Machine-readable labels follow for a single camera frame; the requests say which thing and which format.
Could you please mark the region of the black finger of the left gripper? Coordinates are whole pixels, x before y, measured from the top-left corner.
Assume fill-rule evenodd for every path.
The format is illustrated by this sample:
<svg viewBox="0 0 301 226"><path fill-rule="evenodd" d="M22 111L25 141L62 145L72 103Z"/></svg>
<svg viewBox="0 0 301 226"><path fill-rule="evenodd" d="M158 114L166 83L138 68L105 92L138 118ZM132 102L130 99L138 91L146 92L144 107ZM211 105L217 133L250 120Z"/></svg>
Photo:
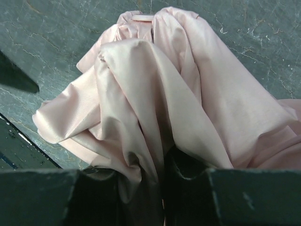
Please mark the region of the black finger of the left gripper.
<svg viewBox="0 0 301 226"><path fill-rule="evenodd" d="M11 61L2 51L0 52L0 83L28 93L38 93L38 84Z"/></svg>

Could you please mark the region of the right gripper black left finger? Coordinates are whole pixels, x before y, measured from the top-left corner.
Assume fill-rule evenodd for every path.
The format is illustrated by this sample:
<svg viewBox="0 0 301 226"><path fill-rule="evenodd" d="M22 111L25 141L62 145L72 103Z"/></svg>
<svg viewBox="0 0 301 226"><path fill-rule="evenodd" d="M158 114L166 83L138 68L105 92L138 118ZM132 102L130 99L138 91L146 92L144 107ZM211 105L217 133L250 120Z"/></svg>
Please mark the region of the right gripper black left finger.
<svg viewBox="0 0 301 226"><path fill-rule="evenodd" d="M2 226L123 226L110 169L1 170Z"/></svg>

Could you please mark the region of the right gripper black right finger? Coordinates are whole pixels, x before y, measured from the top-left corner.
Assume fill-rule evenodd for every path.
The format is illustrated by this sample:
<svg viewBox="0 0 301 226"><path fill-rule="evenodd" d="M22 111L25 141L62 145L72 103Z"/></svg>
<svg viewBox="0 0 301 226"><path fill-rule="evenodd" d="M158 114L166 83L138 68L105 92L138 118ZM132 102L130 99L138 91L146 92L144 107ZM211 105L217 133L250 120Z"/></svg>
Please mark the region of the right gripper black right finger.
<svg viewBox="0 0 301 226"><path fill-rule="evenodd" d="M212 169L179 151L165 158L168 226L298 226L301 173Z"/></svg>

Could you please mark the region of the pink and black folding umbrella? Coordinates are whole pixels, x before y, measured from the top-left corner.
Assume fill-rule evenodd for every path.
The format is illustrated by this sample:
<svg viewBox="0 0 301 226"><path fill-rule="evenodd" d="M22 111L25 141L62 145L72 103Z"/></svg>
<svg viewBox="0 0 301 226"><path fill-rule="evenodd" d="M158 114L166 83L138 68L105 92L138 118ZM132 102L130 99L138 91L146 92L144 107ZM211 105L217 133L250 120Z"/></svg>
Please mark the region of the pink and black folding umbrella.
<svg viewBox="0 0 301 226"><path fill-rule="evenodd" d="M77 68L33 122L47 142L120 173L131 226L164 224L172 146L215 168L301 167L300 100L275 99L195 12L125 12Z"/></svg>

